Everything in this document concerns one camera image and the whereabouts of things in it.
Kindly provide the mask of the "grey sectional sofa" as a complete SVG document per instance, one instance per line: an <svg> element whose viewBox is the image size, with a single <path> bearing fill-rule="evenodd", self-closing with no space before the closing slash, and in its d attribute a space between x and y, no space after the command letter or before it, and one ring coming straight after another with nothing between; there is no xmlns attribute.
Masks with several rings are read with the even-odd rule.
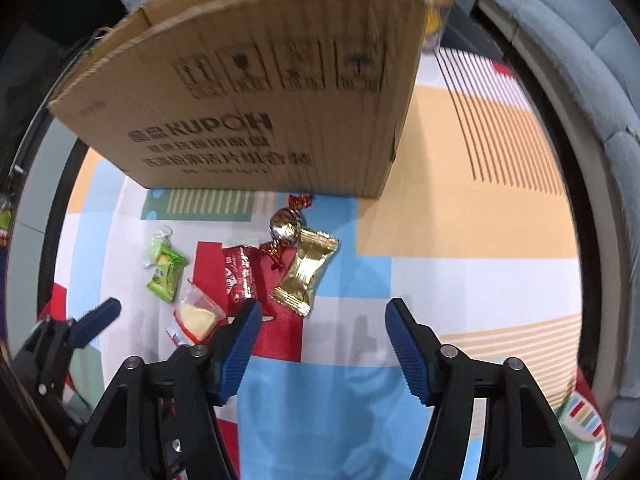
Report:
<svg viewBox="0 0 640 480"><path fill-rule="evenodd" d="M639 429L639 46L610 0L475 0L544 125L582 267L579 363L613 441Z"/></svg>

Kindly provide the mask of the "green small snack packet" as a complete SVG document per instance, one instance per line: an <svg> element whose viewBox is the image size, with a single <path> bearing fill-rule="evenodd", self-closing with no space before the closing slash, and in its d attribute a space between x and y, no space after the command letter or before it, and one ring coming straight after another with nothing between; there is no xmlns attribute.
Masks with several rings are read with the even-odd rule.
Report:
<svg viewBox="0 0 640 480"><path fill-rule="evenodd" d="M146 288L157 298L171 304L177 295L188 258L171 245L172 229L161 226L145 247L143 266L153 270Z"/></svg>

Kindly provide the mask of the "gold red candy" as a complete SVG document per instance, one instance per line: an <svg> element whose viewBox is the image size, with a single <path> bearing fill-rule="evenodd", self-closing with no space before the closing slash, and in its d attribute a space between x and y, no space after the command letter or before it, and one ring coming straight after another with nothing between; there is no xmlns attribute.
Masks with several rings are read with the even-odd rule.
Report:
<svg viewBox="0 0 640 480"><path fill-rule="evenodd" d="M259 249L271 260L271 269L284 267L286 248L295 246L300 230L306 226L303 211L312 204L312 194L290 194L284 207L278 209L269 220L270 240L259 245Z"/></svg>

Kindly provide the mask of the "gold foil snack packet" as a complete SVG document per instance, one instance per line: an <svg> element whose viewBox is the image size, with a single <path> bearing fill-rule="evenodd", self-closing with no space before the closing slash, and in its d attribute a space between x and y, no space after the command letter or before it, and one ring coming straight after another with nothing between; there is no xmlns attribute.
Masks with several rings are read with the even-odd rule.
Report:
<svg viewBox="0 0 640 480"><path fill-rule="evenodd" d="M297 315L307 316L318 281L339 247L340 241L330 234L301 228L295 256L288 272L270 292L271 298Z"/></svg>

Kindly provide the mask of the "gold lidded cookie tin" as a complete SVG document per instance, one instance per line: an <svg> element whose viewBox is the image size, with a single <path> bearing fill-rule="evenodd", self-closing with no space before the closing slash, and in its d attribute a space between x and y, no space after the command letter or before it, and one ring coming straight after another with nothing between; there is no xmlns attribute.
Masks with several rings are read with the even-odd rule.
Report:
<svg viewBox="0 0 640 480"><path fill-rule="evenodd" d="M454 0L427 0L423 50L435 53L440 46Z"/></svg>

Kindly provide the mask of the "colourful patchwork table cloth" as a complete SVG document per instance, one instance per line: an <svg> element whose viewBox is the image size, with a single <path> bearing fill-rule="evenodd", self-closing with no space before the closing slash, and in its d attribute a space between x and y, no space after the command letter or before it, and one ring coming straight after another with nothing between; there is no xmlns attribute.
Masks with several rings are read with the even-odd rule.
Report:
<svg viewBox="0 0 640 480"><path fill-rule="evenodd" d="M146 287L166 233L184 284L216 290L219 246L268 236L282 193L146 190L88 151L70 194L49 310L107 297L114 324L73 359L65 396L94 405L126 356L166 359L172 307ZM582 277L552 149L509 70L452 49L424 56L398 159L377 200L317 196L308 224L340 241L310 315L266 307L239 394L218 414L244 479L405 479L430 411L408 390L386 302L473 359L523 360L559 414L586 479L608 433L578 374Z"/></svg>

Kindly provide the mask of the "red snack packet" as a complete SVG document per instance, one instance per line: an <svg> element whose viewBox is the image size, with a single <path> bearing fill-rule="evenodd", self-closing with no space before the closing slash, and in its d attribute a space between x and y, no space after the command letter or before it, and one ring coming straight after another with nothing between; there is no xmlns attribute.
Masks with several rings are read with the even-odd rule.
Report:
<svg viewBox="0 0 640 480"><path fill-rule="evenodd" d="M262 304L262 320L272 321L273 314L268 307L259 250L248 245L236 245L225 247L222 253L226 272L228 317L235 318L245 300L255 299Z"/></svg>

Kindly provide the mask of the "clear yellow cake packet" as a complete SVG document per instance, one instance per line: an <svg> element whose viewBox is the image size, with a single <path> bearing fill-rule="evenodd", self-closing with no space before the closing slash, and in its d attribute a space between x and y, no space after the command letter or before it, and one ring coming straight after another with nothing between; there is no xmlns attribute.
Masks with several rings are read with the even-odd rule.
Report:
<svg viewBox="0 0 640 480"><path fill-rule="evenodd" d="M183 289L166 330L176 346L207 344L216 327L227 318L224 310L192 282Z"/></svg>

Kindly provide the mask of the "brown cardboard box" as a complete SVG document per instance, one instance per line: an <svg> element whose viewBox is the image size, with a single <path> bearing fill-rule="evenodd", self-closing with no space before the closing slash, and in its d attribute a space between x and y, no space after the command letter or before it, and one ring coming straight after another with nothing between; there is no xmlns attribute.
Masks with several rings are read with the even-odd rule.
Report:
<svg viewBox="0 0 640 480"><path fill-rule="evenodd" d="M379 196L428 0L151 0L49 108L145 188Z"/></svg>

